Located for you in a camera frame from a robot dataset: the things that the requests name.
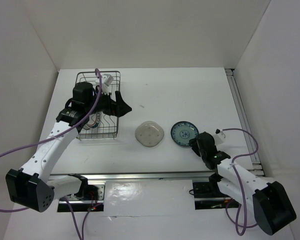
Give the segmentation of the aluminium front rail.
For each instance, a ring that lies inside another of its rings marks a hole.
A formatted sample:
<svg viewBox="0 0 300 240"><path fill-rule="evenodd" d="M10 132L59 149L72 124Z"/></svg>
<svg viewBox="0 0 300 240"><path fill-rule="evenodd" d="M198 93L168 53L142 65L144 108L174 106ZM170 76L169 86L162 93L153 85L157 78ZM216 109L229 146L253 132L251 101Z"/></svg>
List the aluminium front rail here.
<svg viewBox="0 0 300 240"><path fill-rule="evenodd" d="M91 181L148 181L148 180L196 180L208 179L212 171L177 171L177 172L133 172L133 173L93 173L80 175Z"/></svg>

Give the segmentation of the clear glass square plate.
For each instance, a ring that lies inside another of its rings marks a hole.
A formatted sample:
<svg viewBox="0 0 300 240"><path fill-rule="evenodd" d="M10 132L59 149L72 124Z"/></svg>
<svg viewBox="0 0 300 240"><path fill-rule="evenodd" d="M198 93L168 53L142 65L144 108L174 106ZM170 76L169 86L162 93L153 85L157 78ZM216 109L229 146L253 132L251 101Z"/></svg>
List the clear glass square plate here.
<svg viewBox="0 0 300 240"><path fill-rule="evenodd" d="M135 130L136 140L147 148L157 146L164 138L164 130L154 121L145 121Z"/></svg>

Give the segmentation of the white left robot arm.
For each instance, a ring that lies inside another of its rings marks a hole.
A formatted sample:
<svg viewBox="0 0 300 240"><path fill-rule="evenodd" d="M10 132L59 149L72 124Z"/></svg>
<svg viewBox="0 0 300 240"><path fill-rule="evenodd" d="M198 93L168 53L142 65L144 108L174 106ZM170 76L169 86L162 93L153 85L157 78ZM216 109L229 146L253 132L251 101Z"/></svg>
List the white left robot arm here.
<svg viewBox="0 0 300 240"><path fill-rule="evenodd" d="M103 94L98 86L79 82L72 90L65 108L59 112L52 131L35 154L20 169L10 169L5 176L10 200L14 203L44 212L55 199L73 195L82 200L89 193L88 179L70 173L56 181L49 176L68 145L80 134L90 115L102 112L120 118L131 112L119 91L115 99Z"/></svg>

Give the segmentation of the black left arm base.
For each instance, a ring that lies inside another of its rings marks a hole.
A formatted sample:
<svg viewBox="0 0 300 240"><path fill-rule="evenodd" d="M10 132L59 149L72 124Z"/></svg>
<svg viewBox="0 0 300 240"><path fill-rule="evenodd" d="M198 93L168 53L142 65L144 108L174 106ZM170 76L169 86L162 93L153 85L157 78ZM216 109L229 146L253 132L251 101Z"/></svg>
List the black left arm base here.
<svg viewBox="0 0 300 240"><path fill-rule="evenodd" d="M79 190L73 195L79 200L88 200L92 199L94 201L101 201L104 199L104 184L89 184L89 181L86 177L78 174L73 175L75 178L78 178L81 181Z"/></svg>

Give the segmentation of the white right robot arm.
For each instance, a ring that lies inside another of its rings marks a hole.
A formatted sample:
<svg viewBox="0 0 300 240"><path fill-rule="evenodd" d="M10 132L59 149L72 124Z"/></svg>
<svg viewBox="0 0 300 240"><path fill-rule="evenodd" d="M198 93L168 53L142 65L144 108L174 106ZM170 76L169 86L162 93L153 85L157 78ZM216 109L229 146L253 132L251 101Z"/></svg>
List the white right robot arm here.
<svg viewBox="0 0 300 240"><path fill-rule="evenodd" d="M210 194L224 194L235 200L244 214L253 215L264 233L272 236L296 220L284 186L277 181L268 182L236 164L235 158L217 149L213 135L200 133L189 141L189 146L213 171L208 184Z"/></svg>

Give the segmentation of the blue white patterned plate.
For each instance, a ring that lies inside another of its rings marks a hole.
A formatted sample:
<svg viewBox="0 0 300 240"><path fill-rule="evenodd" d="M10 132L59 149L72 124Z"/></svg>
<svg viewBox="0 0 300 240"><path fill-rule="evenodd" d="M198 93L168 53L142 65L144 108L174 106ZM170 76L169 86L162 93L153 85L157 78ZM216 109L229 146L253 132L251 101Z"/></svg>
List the blue white patterned plate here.
<svg viewBox="0 0 300 240"><path fill-rule="evenodd" d="M189 121L176 122L170 130L172 140L180 147L190 147L189 141L199 134L198 128Z"/></svg>

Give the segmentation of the green red rimmed white plate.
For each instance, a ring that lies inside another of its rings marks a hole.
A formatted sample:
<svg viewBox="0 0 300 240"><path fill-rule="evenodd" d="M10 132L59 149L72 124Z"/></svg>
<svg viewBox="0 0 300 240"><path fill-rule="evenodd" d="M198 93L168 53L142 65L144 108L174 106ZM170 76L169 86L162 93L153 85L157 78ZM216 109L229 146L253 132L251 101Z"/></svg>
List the green red rimmed white plate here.
<svg viewBox="0 0 300 240"><path fill-rule="evenodd" d="M101 113L97 112L89 116L89 121L85 125L88 129L96 129L101 121Z"/></svg>

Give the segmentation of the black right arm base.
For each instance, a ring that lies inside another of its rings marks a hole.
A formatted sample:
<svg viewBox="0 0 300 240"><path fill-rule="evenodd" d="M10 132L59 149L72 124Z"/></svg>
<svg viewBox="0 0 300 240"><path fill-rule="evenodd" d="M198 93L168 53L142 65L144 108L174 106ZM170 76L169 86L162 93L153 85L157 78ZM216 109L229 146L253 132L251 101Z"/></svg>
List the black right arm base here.
<svg viewBox="0 0 300 240"><path fill-rule="evenodd" d="M217 183L221 180L221 177L212 174L204 177L194 177L192 180L192 188L188 193L194 196L195 199L229 199L233 198L221 193Z"/></svg>

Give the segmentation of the aluminium rail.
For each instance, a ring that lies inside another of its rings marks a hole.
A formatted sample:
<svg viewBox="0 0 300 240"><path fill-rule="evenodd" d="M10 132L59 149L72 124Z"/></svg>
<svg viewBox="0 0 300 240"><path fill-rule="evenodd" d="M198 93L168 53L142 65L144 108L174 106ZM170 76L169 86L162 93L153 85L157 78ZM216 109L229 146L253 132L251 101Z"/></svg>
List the aluminium rail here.
<svg viewBox="0 0 300 240"><path fill-rule="evenodd" d="M235 80L234 69L231 69L231 68L226 69L225 68L224 70L225 70L225 74L226 74L226 77L227 77L227 80L229 83L230 91L232 93L234 104L235 104L235 107L236 107L236 110L238 113L241 128L244 129L245 131L248 131L249 133L252 133L249 122L248 122L248 118L246 115L246 111L245 111L245 108L243 105L243 101L242 101L242 98L241 98L241 95L239 92L239 88L238 88L238 85ZM244 135L244 138L245 138L245 141L247 144L248 151L250 153L252 153L253 150L256 149L257 145L255 144L252 137L250 137L248 134L243 133L243 135ZM264 173L263 166L262 166L262 163L259 158L259 154L256 153L254 155L251 155L250 160L252 163L252 170L250 170L250 172L252 172L256 176L264 177L265 173Z"/></svg>
<svg viewBox="0 0 300 240"><path fill-rule="evenodd" d="M177 172L133 172L133 173L93 173L80 175L91 181L148 181L148 180L196 180L208 179L212 171L177 171Z"/></svg>

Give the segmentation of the aluminium right side rail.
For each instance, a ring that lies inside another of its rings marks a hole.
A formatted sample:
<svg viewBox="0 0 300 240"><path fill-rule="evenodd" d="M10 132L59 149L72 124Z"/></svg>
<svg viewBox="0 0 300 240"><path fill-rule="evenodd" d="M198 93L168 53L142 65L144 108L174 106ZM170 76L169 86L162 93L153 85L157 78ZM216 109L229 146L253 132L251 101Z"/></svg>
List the aluminium right side rail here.
<svg viewBox="0 0 300 240"><path fill-rule="evenodd" d="M230 91L232 93L234 104L235 104L235 107L236 107L236 110L238 113L241 128L244 129L245 131L248 131L249 133L252 133L249 122L248 122L248 118L246 115L246 111L245 111L245 108L243 105L243 101L242 101L242 98L241 98L241 95L239 92L239 88L238 88L238 85L235 80L234 69L231 69L231 68L226 69L225 68L224 70L225 70L225 74L226 74L226 77L227 77L227 80L229 83ZM256 149L257 145L255 144L252 137L250 137L248 134L243 133L243 135L244 135L244 138L245 138L245 141L247 144L248 151L250 153L252 153L253 150ZM254 155L251 155L250 160L252 163L252 170L250 170L250 172L252 172L256 176L264 177L265 173L264 173L263 166L262 166L262 163L259 158L259 154L256 153Z"/></svg>

